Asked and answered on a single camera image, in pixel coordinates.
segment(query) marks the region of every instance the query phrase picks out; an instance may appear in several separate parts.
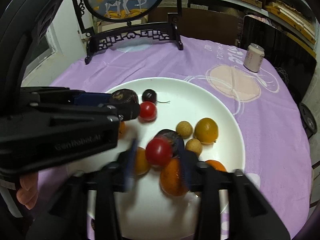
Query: dark purple fruit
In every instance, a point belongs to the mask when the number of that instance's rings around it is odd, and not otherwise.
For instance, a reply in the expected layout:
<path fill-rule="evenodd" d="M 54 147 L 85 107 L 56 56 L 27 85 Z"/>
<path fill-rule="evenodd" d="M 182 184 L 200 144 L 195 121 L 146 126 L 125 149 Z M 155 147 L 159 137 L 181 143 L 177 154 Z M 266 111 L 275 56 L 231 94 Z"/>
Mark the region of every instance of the dark purple fruit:
<path fill-rule="evenodd" d="M 136 92 L 124 88 L 113 92 L 109 98 L 109 103 L 139 103 L 139 99 Z"/>
<path fill-rule="evenodd" d="M 178 155 L 178 140 L 181 140 L 183 142 L 183 146 L 184 146 L 184 141 L 180 137 L 180 135 L 176 131 L 169 130 L 169 129 L 163 129 L 163 130 L 159 131 L 155 137 L 159 137 L 159 136 L 164 136 L 168 139 L 168 141 L 172 147 L 172 152 L 173 152 L 172 157 L 176 157 Z"/>
<path fill-rule="evenodd" d="M 155 104 L 157 101 L 157 93 L 152 89 L 147 89 L 142 94 L 142 101 L 149 101 Z"/>

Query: orange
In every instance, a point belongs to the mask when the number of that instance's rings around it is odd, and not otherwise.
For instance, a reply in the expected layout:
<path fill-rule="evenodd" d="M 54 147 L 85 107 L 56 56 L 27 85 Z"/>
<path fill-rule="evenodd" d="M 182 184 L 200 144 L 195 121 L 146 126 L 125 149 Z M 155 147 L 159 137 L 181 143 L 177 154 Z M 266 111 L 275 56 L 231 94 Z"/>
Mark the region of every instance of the orange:
<path fill-rule="evenodd" d="M 150 170 L 150 164 L 147 162 L 145 149 L 138 147 L 136 153 L 135 173 L 141 175 Z"/>
<path fill-rule="evenodd" d="M 177 158 L 170 162 L 160 172 L 160 186 L 168 195 L 183 196 L 188 192 L 180 174 L 180 163 Z"/>
<path fill-rule="evenodd" d="M 211 118 L 201 119 L 195 127 L 194 137 L 203 144 L 211 144 L 218 138 L 218 125 Z"/>
<path fill-rule="evenodd" d="M 119 125 L 119 138 L 122 138 L 124 136 L 125 133 L 125 122 L 120 121 L 120 125 Z"/>
<path fill-rule="evenodd" d="M 208 163 L 210 166 L 214 167 L 218 171 L 227 172 L 225 166 L 223 166 L 221 162 L 218 162 L 218 161 L 215 161 L 215 160 L 207 160 L 205 162 Z"/>

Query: purple tablecloth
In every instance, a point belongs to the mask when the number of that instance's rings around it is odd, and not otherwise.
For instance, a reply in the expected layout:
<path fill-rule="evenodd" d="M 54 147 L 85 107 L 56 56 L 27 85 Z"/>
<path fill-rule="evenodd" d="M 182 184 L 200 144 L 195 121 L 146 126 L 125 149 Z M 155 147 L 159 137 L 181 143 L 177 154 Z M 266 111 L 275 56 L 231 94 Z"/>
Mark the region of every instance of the purple tablecloth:
<path fill-rule="evenodd" d="M 171 77 L 205 88 L 234 114 L 245 142 L 245 172 L 295 236 L 308 216 L 311 161 L 286 85 L 266 59 L 257 74 L 244 68 L 245 50 L 185 37 L 182 42 L 183 51 L 171 42 L 122 42 L 94 56 L 89 65 L 83 59 L 73 63 L 52 86 L 105 92 L 138 78 Z M 38 209 L 65 175 L 63 167 L 40 173 Z M 227 237 L 227 215 L 226 210 L 222 239 Z"/>

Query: can lid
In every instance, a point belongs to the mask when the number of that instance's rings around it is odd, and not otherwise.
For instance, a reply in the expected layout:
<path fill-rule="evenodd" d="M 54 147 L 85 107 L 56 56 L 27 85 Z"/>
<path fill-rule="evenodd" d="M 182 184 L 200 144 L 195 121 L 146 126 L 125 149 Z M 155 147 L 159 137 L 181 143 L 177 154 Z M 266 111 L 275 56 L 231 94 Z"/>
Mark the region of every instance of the can lid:
<path fill-rule="evenodd" d="M 251 43 L 250 45 L 253 46 L 253 47 L 255 47 L 255 48 L 257 48 L 257 49 L 260 49 L 260 50 L 264 51 L 264 48 L 263 48 L 263 47 L 260 47 L 260 46 L 257 45 L 257 44 Z"/>

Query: white door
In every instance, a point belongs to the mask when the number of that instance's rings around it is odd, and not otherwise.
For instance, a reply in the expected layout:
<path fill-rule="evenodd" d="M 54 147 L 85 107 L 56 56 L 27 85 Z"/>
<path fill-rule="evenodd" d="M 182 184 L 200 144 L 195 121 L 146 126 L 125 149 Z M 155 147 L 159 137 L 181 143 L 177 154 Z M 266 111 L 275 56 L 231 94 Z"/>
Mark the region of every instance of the white door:
<path fill-rule="evenodd" d="M 22 86 L 49 86 L 73 62 L 85 57 L 78 31 L 72 0 L 63 0 L 47 31 L 49 49 L 28 66 L 27 72 L 34 69 L 29 74 L 26 72 Z"/>

